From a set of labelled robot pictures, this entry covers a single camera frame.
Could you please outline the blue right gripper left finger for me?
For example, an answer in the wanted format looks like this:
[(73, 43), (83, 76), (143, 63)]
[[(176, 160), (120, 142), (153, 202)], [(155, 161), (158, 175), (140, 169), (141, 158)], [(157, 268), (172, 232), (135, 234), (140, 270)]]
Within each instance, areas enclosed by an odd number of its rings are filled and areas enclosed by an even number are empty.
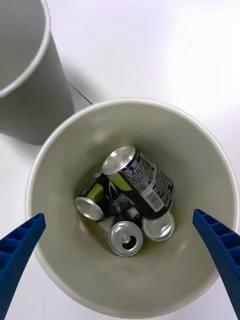
[(38, 213), (0, 240), (0, 319), (4, 319), (25, 267), (46, 228)]

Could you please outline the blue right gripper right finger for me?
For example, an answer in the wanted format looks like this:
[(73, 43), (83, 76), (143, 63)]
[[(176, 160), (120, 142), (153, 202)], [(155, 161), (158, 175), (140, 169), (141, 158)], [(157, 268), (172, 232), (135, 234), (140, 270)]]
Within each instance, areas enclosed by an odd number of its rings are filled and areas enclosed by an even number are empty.
[(208, 249), (236, 317), (240, 318), (240, 235), (200, 209), (194, 210), (192, 224)]

